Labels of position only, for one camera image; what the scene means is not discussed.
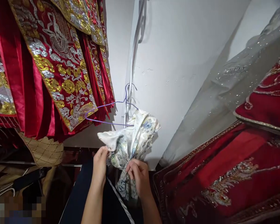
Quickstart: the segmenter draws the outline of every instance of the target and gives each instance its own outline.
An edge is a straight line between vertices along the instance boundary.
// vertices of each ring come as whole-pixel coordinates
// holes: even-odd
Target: blue floral pattern
[[[116,185],[118,192],[125,200],[136,203],[138,194],[135,180],[129,178],[125,169],[132,158],[144,159],[145,152],[152,148],[153,135],[161,126],[155,117],[142,110],[136,110],[127,124],[134,126],[119,131],[98,133],[97,135],[112,152],[110,156],[111,164],[122,170]]]

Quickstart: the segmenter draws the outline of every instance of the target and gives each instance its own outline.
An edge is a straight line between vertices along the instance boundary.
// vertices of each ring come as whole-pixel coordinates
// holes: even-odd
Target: sheer fabric
[[[280,57],[280,8],[258,41],[210,73],[168,145],[160,164],[168,166],[236,121],[233,111],[257,87]]]

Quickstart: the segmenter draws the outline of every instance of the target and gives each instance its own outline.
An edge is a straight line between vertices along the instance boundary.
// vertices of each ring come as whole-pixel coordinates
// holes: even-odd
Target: clothes hanger
[[[138,110],[138,108],[137,108],[134,104],[129,103],[129,102],[127,101],[127,98],[128,98],[127,86],[130,86],[130,84],[128,83],[128,84],[125,85],[125,88],[124,88],[124,89],[125,89],[125,98],[124,98],[123,101],[116,101],[116,102],[114,102],[114,103],[110,103],[110,104],[106,104],[106,105],[102,105],[102,106],[95,107],[95,108],[91,109],[90,111],[86,112],[86,114],[92,112],[92,111],[95,110],[96,108],[100,108],[100,107],[104,107],[104,106],[109,106],[109,105],[112,105],[112,104],[115,104],[115,103],[124,103],[124,102],[126,102],[127,104],[130,104],[130,105],[133,105],[133,106]],[[90,118],[86,118],[86,119],[87,119],[87,120],[90,120],[90,121],[96,121],[96,122],[105,123],[105,124],[133,126],[133,125],[126,125],[126,124],[115,124],[115,123],[110,123],[110,122],[105,122],[105,121],[94,120],[94,119],[90,119]]]

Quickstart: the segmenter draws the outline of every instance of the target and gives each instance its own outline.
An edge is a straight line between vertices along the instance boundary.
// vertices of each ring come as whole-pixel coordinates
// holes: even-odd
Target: hanging costume
[[[164,223],[256,223],[280,215],[280,59],[235,115],[244,123],[154,175]]]
[[[102,1],[0,1],[0,126],[23,133],[38,165],[60,163],[54,141],[89,126],[86,117],[109,116],[112,105],[96,108],[114,102],[107,50]],[[42,163],[32,139],[53,145]]]

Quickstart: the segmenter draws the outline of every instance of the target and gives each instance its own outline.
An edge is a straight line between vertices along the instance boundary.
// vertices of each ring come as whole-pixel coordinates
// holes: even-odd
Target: white wall
[[[161,123],[152,152],[154,168],[193,102],[250,0],[149,0],[144,39],[138,46],[134,84],[137,106]],[[109,62],[116,100],[123,99],[133,1],[106,0]],[[122,122],[117,106],[115,123]],[[111,126],[89,127],[65,146],[99,147],[96,133]]]
[[[134,84],[137,105],[156,116],[162,126],[146,157],[150,168],[157,165],[249,2],[147,2]]]

